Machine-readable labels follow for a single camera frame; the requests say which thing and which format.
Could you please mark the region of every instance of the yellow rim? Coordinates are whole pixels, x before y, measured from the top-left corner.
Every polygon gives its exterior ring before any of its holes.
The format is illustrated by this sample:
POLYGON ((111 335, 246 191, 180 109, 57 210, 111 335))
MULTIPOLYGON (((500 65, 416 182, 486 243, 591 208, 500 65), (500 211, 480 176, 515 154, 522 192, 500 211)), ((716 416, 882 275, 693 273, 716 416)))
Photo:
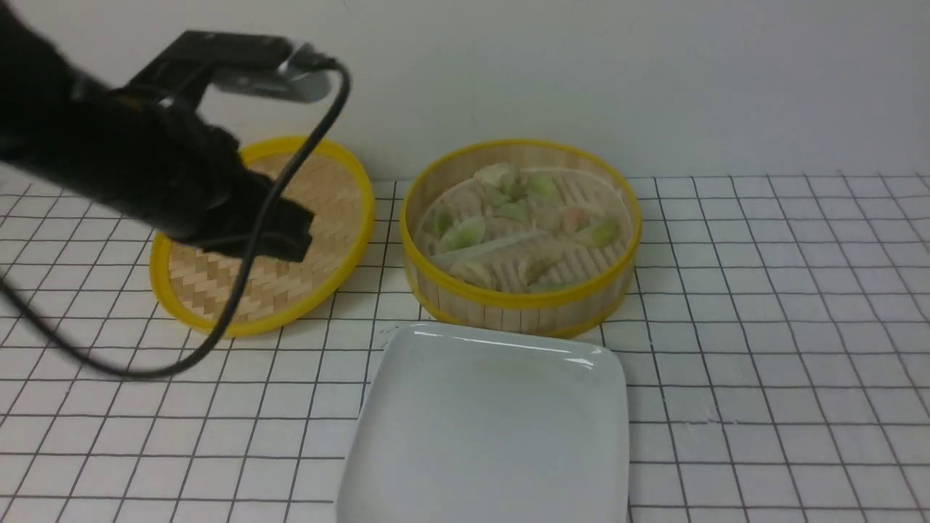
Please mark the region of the yellow rim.
MULTIPOLYGON (((248 165, 264 156, 293 153, 303 144, 304 140, 305 138, 303 137, 283 137, 260 141, 245 147, 240 152, 240 155, 242 156, 243 162, 248 165)), ((356 159, 348 149, 333 141, 323 140, 313 153, 327 156, 338 161, 355 177, 355 182, 362 192, 362 231, 355 240, 354 245, 352 245, 345 262, 320 288, 314 290, 303 300, 281 312, 255 321, 231 324, 229 328, 226 329, 226 333, 223 335, 224 338, 255 336, 282 327, 309 313, 333 292, 336 292, 336 289, 349 277, 355 265, 357 265, 362 259, 362 256, 365 255, 365 248, 368 246, 368 240, 371 238, 371 233, 375 226, 375 195, 371 190, 371 182, 365 174, 365 168, 362 167, 362 164, 359 163, 358 159, 356 159)), ((170 251, 171 240, 161 234, 155 235, 152 244, 152 256, 149 260, 149 279, 152 282, 152 290, 155 293, 155 298, 157 298, 162 306, 165 307, 165 310, 177 318, 179 322, 192 329, 209 332, 213 329, 216 322, 191 312, 191 310, 178 300, 178 297, 175 296, 175 293, 171 290, 171 283, 168 279, 168 255, 170 251)))
MULTIPOLYGON (((404 202, 401 204, 401 242, 404 246, 404 253, 409 260, 423 273, 425 274, 433 283, 439 285, 442 288, 451 290, 461 296, 462 298, 469 300, 471 302, 480 303, 482 305, 491 305, 494 307, 504 307, 511 309, 535 309, 535 308, 549 308, 549 307, 558 307, 565 305, 571 302, 576 302, 582 298, 586 298, 588 295, 601 290, 612 282, 617 275, 622 272, 630 263, 632 263, 633 255, 636 252, 636 249, 639 247, 640 234, 643 228, 643 217, 640 213, 639 203, 636 201, 636 196, 633 193, 632 188, 627 183, 626 179, 623 178, 619 172, 611 168, 606 164, 604 160, 601 160, 593 154, 586 153, 580 149, 570 147, 568 145, 562 145, 561 143, 552 143, 548 141, 539 141, 539 140, 498 140, 498 141, 485 141, 482 143, 476 143, 469 147, 459 149, 452 153, 449 153, 442 158, 433 162, 429 167, 427 167, 423 172, 417 176, 417 179, 410 185, 410 189, 405 195, 404 202), (626 251, 624 251, 623 256, 620 257, 613 265, 607 268, 604 272, 600 273, 596 277, 571 288, 566 288, 559 290, 557 292, 545 292, 540 294, 510 294, 509 292, 500 292, 498 290, 488 290, 486 288, 478 288, 472 285, 469 285, 463 281, 457 280, 456 278, 447 275, 443 271, 439 270, 438 267, 430 263, 429 260, 423 256, 416 246, 413 243, 413 236, 411 236, 409 229, 407 228, 407 203, 408 197, 410 194, 417 189, 417 187, 423 183, 423 181, 430 175, 432 172, 442 165, 443 163, 451 160, 452 158, 460 155, 471 153, 480 149, 486 149, 488 147, 499 147, 501 145, 537 145, 540 147, 548 147, 550 149, 556 149, 560 151, 565 151, 571 154, 576 154, 582 156, 594 164, 597 164, 598 167, 604 169, 617 179, 617 182, 620 185, 626 200, 630 204, 630 211, 633 218, 633 230, 632 238, 630 244, 627 246, 626 251)), ((420 303, 423 304, 424 308, 427 308, 426 301, 422 300, 422 296, 418 295, 420 303)), ((439 316, 433 315, 436 319, 442 319, 439 316)))
MULTIPOLYGON (((617 299, 611 302, 609 305, 607 305, 607 308, 605 308, 597 316, 589 319, 588 321, 584 323, 579 323, 577 325, 566 327, 564 329, 555 330, 549 333, 538 334, 538 336, 545 336, 548 338, 571 339, 571 338, 575 338, 576 336, 580 336, 581 334, 584 334, 585 332, 588 332, 591 329, 594 329, 595 327, 600 325, 604 320, 610 317, 610 315, 612 315, 620 307, 620 305, 623 303, 623 299, 626 298, 627 296, 627 289, 630 288, 631 281, 632 281, 632 278, 627 280, 627 283, 624 284, 623 290, 620 292, 620 295, 617 296, 617 299)), ((461 320, 458 320, 450 315, 447 315, 446 313, 443 313, 442 311, 434 309, 432 307, 432 303, 427 302, 426 299, 423 297, 423 295, 420 294, 416 288, 414 288, 413 286, 411 286, 411 288, 413 289, 414 297, 417 298, 420 304, 423 305, 423 309, 426 312, 430 313, 432 317, 436 318, 437 320, 443 323, 451 323, 454 325, 465 325, 461 320)))

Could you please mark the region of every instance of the black cable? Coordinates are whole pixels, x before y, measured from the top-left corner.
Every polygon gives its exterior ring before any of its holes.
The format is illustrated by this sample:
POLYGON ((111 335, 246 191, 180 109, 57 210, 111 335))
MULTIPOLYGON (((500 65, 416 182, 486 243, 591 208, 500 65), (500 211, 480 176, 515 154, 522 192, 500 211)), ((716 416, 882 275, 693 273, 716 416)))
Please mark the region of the black cable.
POLYGON ((206 340, 204 340, 204 342, 201 343, 201 345, 197 347, 197 349, 194 350, 191 355, 181 359, 181 361, 178 361, 177 363, 160 369, 120 369, 110 363, 101 361, 95 357, 91 357, 90 355, 85 354, 83 349, 75 347, 70 342, 62 338, 58 332, 56 332, 55 328, 51 327, 51 325, 49 325, 42 316, 30 308, 26 301, 20 297, 19 293, 13 289, 4 278, 0 278, 0 293, 6 296, 10 303, 12 303, 13 306, 20 311, 22 316, 29 320, 29 322, 39 330, 39 332, 43 333, 67 355, 87 365, 88 367, 91 367, 105 374, 111 374, 113 376, 129 380, 152 380, 179 374, 199 363, 206 357, 206 355, 210 354, 210 351, 212 351, 213 348, 217 345, 217 342, 219 342, 219 339, 222 337, 223 333, 226 332, 226 328, 229 327, 230 322, 233 320, 236 307, 239 306, 239 301, 242 299, 242 295, 246 291, 248 274, 252 270, 252 264, 258 255, 261 235, 264 233, 265 227, 268 225, 268 219, 271 216, 271 211, 274 208, 274 205, 277 203, 278 198, 281 197, 281 194, 284 192, 287 184, 291 181, 292 178, 294 178, 294 175, 297 174, 300 166, 303 165, 303 162, 306 161, 306 159, 310 156, 310 154, 313 152, 313 149, 316 149, 316 146, 319 145, 320 141, 333 126, 333 123, 336 122, 336 118, 339 117, 339 114, 342 112, 342 108, 345 107, 346 100, 349 98, 349 91, 352 89, 352 78, 349 75, 348 69, 346 69, 344 65, 335 59, 323 57, 313 63, 305 65, 307 69, 313 71, 335 71, 336 73, 339 73, 341 81, 339 85, 339 92, 336 94, 336 98, 333 100, 333 104, 326 111, 323 119, 320 120, 320 123, 307 137, 307 140, 303 142, 297 152, 294 153, 291 159, 287 162, 287 165, 281 170, 281 174, 278 176, 278 179, 274 181, 271 192, 268 194, 268 197, 265 198, 264 203, 261 205, 261 210, 259 211, 259 215, 256 218, 255 226, 252 228, 251 236, 248 238, 245 255, 242 258, 242 264, 240 265, 239 274, 236 276, 235 283, 232 284, 232 291, 230 292, 229 300, 226 301, 226 305, 223 307, 223 311, 219 315, 216 326, 213 328, 213 330, 210 331, 209 335, 207 335, 206 340))

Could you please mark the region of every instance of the ceramic plate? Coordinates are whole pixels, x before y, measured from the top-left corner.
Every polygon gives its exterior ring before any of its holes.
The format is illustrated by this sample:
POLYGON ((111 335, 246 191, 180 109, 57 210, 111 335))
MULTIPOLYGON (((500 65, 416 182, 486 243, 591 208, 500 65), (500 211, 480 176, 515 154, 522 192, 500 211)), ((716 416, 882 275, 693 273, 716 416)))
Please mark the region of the ceramic plate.
POLYGON ((339 523, 617 523, 626 383, 582 342, 422 324, 388 345, 339 489, 339 523))

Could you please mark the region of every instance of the bamboo steamer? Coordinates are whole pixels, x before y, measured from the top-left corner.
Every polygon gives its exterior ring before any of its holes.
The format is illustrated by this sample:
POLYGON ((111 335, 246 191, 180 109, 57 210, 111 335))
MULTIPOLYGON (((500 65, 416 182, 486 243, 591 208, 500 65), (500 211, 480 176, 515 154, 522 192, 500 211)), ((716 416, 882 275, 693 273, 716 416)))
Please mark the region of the bamboo steamer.
MULTIPOLYGON (((582 187, 567 190, 578 198, 591 191, 582 187)), ((478 143, 439 159, 411 185, 400 221, 407 282, 433 317, 446 323, 558 338, 586 332, 617 310, 633 278, 633 259, 642 230, 642 216, 630 185, 606 162, 572 147, 531 140, 478 143), (584 173, 617 192, 618 246, 590 255, 575 253, 571 260, 562 262, 562 271, 581 272, 579 267, 587 267, 583 283, 539 294, 478 288, 443 272, 417 247, 417 232, 433 203, 478 169, 499 163, 584 173), (592 267, 596 270, 591 277, 592 267)))
MULTIPOLYGON (((243 161, 277 178, 303 144, 283 137, 247 146, 243 161)), ((255 336, 309 313, 328 298, 365 254, 375 225, 375 197, 365 170, 344 147, 322 141, 287 185, 284 197, 315 213, 313 242, 301 262, 259 256, 224 337, 255 336)), ((226 305, 240 261, 155 236, 149 272, 156 298, 181 323, 209 332, 226 305)))

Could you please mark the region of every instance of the bamboo steamer lid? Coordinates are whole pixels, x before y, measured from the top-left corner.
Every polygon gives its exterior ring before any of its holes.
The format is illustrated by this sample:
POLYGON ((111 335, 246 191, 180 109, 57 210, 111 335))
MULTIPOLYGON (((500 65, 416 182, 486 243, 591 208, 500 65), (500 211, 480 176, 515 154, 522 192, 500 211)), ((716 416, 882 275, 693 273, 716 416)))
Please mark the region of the bamboo steamer lid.
MULTIPOLYGON (((257 172, 277 178, 303 138, 246 147, 257 172)), ((361 260, 375 222, 375 199, 365 170, 346 149, 322 142, 287 185, 284 197, 313 211, 313 241, 302 262, 258 257, 226 337, 282 327, 328 298, 361 260)), ((178 321, 210 331, 229 298, 240 261, 155 237, 150 263, 158 301, 178 321)))

